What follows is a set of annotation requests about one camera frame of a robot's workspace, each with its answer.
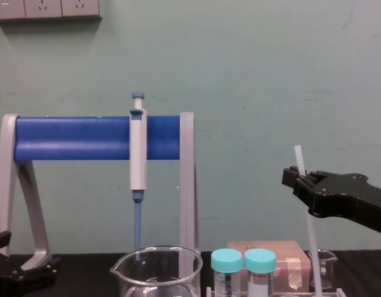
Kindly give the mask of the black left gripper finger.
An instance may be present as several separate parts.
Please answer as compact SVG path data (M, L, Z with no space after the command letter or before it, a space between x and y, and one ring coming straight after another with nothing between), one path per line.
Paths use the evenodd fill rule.
M53 286L60 263L60 257L53 257L47 264L24 270L10 257L0 254L0 296L24 296Z
M12 233L10 231L0 232L0 256L10 256L10 241Z

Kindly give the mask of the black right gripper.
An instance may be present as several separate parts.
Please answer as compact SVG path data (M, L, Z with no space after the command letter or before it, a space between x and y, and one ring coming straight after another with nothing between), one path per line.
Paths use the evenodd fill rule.
M283 169L282 184L293 189L314 217L345 218L381 233L381 188L363 174L301 174L297 166L290 166Z

